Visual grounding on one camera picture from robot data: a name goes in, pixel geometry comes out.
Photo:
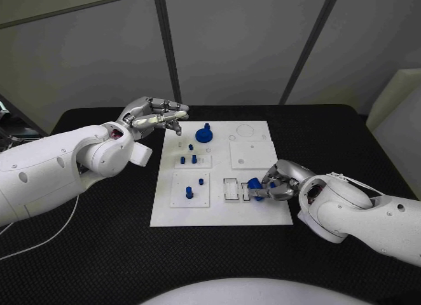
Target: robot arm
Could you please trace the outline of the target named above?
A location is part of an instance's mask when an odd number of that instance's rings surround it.
[[[343,175],[315,175],[287,160],[265,174],[263,186],[271,182],[275,188],[252,189],[250,195],[275,200],[298,195],[298,218],[320,237],[341,243],[350,234],[380,254],[421,267],[421,201],[382,193],[369,198]]]
[[[180,135],[177,119],[188,107],[142,97],[118,120],[86,126],[11,148],[0,154],[0,226],[67,202],[90,185],[114,177],[131,161],[145,166],[152,150],[135,142],[154,128]],[[79,173],[76,161],[89,169]]]

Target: black tablecloth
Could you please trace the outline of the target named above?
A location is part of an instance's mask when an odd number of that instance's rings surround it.
[[[114,121],[122,108],[67,111],[60,133]],[[266,120],[278,158],[317,174],[338,172],[383,193],[415,198],[354,110],[343,105],[193,106],[190,120]],[[294,226],[150,227],[164,131],[145,168],[128,164],[79,197],[57,238],[0,262],[0,303],[135,304],[203,280],[265,277],[299,281],[366,300],[421,287],[421,268],[379,255],[356,238],[334,245],[297,219]],[[0,256],[44,241],[75,201],[14,224]]]

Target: blue object in gripper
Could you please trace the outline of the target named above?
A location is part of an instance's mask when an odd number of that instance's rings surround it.
[[[187,197],[187,199],[193,198],[193,192],[191,192],[191,187],[190,186],[186,187],[186,197]]]
[[[196,140],[199,141],[199,143],[209,143],[212,141],[212,138],[213,133],[210,131],[210,124],[206,123],[203,128],[196,131]]]
[[[256,179],[256,178],[252,178],[249,181],[248,181],[248,188],[249,189],[262,189],[262,184],[261,184],[261,181]],[[261,201],[263,200],[265,198],[262,197],[255,197],[255,200],[256,201]]]

